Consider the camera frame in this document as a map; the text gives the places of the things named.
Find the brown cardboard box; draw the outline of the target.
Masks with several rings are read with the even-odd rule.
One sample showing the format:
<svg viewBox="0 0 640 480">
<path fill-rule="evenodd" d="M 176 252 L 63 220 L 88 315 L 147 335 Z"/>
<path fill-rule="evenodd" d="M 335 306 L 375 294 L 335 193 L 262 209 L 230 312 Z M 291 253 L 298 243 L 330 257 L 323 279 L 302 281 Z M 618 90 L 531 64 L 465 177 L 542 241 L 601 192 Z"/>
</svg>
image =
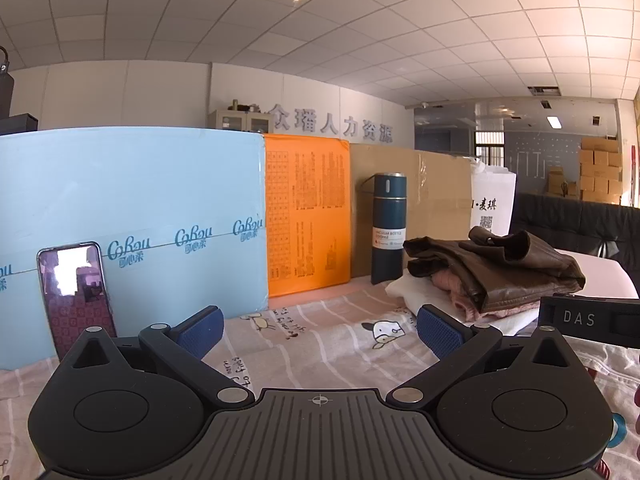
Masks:
<svg viewBox="0 0 640 480">
<path fill-rule="evenodd" d="M 371 270 L 373 180 L 375 174 L 407 177 L 407 233 L 409 240 L 465 240 L 471 229 L 471 163 L 447 154 L 352 144 L 352 266 L 354 278 Z"/>
</svg>

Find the white shopping bag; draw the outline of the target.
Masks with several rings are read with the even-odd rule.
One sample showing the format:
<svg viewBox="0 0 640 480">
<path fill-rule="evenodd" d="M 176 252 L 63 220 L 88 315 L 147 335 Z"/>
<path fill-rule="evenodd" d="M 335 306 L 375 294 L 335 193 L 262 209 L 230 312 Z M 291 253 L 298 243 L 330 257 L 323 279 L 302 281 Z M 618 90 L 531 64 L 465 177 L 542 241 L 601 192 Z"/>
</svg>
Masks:
<svg viewBox="0 0 640 480">
<path fill-rule="evenodd" d="M 509 234 L 516 174 L 504 167 L 471 160 L 472 212 L 470 227 L 481 226 L 498 236 Z"/>
</svg>

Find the dark blue thermos bottle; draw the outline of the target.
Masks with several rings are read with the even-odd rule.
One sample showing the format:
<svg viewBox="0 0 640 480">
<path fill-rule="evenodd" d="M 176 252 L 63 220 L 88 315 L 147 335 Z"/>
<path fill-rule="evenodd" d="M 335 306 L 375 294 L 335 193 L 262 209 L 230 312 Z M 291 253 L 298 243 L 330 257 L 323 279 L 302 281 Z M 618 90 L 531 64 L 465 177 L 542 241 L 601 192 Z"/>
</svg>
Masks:
<svg viewBox="0 0 640 480">
<path fill-rule="evenodd" d="M 397 280 L 404 268 L 407 226 L 407 177 L 379 172 L 372 182 L 371 283 Z"/>
</svg>

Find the orange printed box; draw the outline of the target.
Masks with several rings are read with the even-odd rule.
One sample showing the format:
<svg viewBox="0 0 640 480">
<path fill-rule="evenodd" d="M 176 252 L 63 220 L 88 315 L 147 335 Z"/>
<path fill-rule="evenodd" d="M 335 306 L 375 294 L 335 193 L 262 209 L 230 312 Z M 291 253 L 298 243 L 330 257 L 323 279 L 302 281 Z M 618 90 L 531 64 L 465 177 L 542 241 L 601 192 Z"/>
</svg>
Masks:
<svg viewBox="0 0 640 480">
<path fill-rule="evenodd" d="M 349 282 L 349 143 L 292 134 L 264 141 L 269 296 Z"/>
</svg>

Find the black power adapter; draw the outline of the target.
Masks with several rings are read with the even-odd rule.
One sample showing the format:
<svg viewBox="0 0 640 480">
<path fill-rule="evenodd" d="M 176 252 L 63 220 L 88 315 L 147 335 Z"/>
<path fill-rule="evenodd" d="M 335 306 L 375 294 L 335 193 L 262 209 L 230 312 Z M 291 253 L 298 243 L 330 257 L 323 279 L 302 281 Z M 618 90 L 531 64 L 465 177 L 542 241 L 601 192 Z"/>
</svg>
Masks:
<svg viewBox="0 0 640 480">
<path fill-rule="evenodd" d="M 5 47 L 0 47 L 0 119 L 10 116 L 10 108 L 13 96 L 14 79 L 9 73 L 10 58 Z"/>
</svg>

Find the grey glass door cabinet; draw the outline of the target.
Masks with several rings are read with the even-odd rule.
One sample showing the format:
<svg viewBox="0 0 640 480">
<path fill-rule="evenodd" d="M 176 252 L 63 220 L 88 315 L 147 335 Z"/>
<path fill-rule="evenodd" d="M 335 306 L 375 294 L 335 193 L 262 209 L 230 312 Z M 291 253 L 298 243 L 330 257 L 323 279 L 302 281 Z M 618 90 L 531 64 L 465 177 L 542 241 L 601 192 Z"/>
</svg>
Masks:
<svg viewBox="0 0 640 480">
<path fill-rule="evenodd" d="M 271 114 L 241 112 L 240 110 L 214 110 L 207 117 L 207 127 L 218 130 L 256 133 L 274 131 Z"/>
</svg>

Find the brown leather jacket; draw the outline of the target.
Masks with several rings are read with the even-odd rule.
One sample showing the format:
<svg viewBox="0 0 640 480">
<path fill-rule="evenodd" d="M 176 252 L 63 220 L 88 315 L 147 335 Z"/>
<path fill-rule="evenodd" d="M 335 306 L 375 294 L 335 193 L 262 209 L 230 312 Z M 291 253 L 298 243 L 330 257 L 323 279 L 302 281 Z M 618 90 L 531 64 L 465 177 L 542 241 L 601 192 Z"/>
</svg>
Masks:
<svg viewBox="0 0 640 480">
<path fill-rule="evenodd" d="M 449 269 L 462 281 L 480 313 L 498 313 L 534 304 L 545 296 L 570 295 L 586 284 L 577 261 L 526 231 L 507 236 L 481 226 L 467 240 L 420 237 L 404 243 L 408 271 L 431 278 Z"/>
</svg>

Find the light blue Cobou box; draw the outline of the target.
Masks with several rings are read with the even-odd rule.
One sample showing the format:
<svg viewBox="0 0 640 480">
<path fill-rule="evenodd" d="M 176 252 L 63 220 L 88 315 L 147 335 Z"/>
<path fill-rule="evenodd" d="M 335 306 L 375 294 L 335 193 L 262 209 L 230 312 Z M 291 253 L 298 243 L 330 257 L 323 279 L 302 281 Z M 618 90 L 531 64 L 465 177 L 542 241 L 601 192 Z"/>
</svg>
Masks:
<svg viewBox="0 0 640 480">
<path fill-rule="evenodd" d="M 206 306 L 268 304 L 265 141 L 170 127 L 73 128 L 1 140 L 1 365 L 52 358 L 37 256 L 102 256 L 115 330 L 134 336 Z"/>
</svg>

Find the stacked cardboard boxes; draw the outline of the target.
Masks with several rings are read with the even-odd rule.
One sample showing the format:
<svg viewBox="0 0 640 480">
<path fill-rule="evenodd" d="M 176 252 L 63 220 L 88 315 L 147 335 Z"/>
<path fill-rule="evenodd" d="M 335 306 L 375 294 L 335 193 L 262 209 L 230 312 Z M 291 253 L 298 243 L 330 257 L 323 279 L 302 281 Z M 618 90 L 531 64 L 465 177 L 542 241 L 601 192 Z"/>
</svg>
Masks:
<svg viewBox="0 0 640 480">
<path fill-rule="evenodd" d="M 618 142 L 586 136 L 580 140 L 578 178 L 570 181 L 561 167 L 550 169 L 547 193 L 599 204 L 619 205 L 623 195 L 623 154 Z"/>
</svg>

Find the pink knitted sweater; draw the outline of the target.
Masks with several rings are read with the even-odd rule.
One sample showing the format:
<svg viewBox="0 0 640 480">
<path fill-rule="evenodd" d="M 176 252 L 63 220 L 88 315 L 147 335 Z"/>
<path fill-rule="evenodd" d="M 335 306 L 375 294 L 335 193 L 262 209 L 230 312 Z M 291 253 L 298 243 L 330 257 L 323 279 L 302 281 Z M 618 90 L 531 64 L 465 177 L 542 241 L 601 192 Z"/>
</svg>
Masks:
<svg viewBox="0 0 640 480">
<path fill-rule="evenodd" d="M 440 270 L 431 276 L 433 285 L 449 295 L 454 307 L 463 314 L 465 322 L 475 322 L 481 318 L 504 318 L 503 312 L 480 313 L 462 286 L 462 281 L 449 269 Z"/>
</svg>

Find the black leather sofa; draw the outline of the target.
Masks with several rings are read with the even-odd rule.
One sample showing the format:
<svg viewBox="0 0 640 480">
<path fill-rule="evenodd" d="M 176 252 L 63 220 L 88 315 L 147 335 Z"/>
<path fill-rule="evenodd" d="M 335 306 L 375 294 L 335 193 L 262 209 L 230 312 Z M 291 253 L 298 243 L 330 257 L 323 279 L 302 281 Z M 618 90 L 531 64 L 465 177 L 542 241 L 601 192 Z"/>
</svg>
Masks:
<svg viewBox="0 0 640 480">
<path fill-rule="evenodd" d="M 511 233 L 528 231 L 554 248 L 639 266 L 638 209 L 528 193 L 515 195 Z"/>
</svg>

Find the smartphone leaning on box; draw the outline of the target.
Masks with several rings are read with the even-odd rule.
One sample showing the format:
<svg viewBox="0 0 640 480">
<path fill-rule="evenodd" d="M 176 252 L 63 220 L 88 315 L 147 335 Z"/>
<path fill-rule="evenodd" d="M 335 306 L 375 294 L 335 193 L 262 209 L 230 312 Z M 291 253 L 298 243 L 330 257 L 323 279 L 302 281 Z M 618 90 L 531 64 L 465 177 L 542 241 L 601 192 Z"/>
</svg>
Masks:
<svg viewBox="0 0 640 480">
<path fill-rule="evenodd" d="M 101 249 L 96 242 L 41 249 L 37 269 L 44 312 L 59 360 L 90 326 L 116 336 Z"/>
</svg>

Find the white folded garment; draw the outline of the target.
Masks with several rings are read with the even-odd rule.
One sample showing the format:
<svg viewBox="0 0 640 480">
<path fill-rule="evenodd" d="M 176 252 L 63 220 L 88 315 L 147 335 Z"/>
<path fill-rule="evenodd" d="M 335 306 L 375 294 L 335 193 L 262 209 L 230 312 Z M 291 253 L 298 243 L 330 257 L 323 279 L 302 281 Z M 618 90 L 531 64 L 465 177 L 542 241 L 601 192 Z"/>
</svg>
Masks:
<svg viewBox="0 0 640 480">
<path fill-rule="evenodd" d="M 401 298 L 406 307 L 414 314 L 418 315 L 420 307 L 424 304 L 432 304 L 442 312 L 447 313 L 456 321 L 465 326 L 471 326 L 474 321 L 468 321 L 466 314 L 456 307 L 448 294 L 444 290 L 434 286 L 429 278 L 415 278 L 405 273 L 396 281 L 390 282 L 385 287 L 386 294 L 392 298 Z M 504 336 L 515 336 L 525 327 L 529 326 L 538 318 L 539 307 L 515 313 L 505 318 L 496 318 L 495 315 L 485 315 L 480 318 L 481 323 L 487 323 L 500 330 Z"/>
</svg>

